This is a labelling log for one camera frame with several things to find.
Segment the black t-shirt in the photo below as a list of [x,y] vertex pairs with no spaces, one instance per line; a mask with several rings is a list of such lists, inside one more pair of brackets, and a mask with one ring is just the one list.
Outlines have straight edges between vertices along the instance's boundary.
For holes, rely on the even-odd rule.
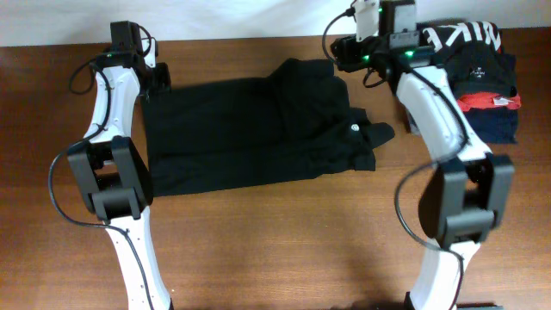
[[375,149],[394,136],[350,105],[326,59],[158,93],[142,109],[158,197],[373,171]]

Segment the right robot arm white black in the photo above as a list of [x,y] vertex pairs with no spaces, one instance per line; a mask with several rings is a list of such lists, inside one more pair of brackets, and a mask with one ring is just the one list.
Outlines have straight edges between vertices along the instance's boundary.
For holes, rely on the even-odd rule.
[[[457,309],[468,264],[500,226],[515,172],[511,159],[494,155],[468,124],[449,87],[447,72],[430,46],[392,48],[389,36],[353,36],[322,45],[340,71],[377,72],[412,119],[430,162],[408,172],[394,192],[394,209],[406,233],[425,249],[406,309]],[[406,182],[425,169],[433,175],[418,203],[424,234],[407,224],[400,207]]]

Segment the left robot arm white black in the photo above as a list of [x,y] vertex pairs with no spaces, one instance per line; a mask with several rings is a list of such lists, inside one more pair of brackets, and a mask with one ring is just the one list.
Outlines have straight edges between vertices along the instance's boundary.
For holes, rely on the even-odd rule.
[[171,309],[173,302],[151,236],[152,180],[132,141],[137,99],[155,78],[157,43],[117,42],[88,64],[96,84],[90,125],[64,155],[84,201],[113,244],[131,309]]

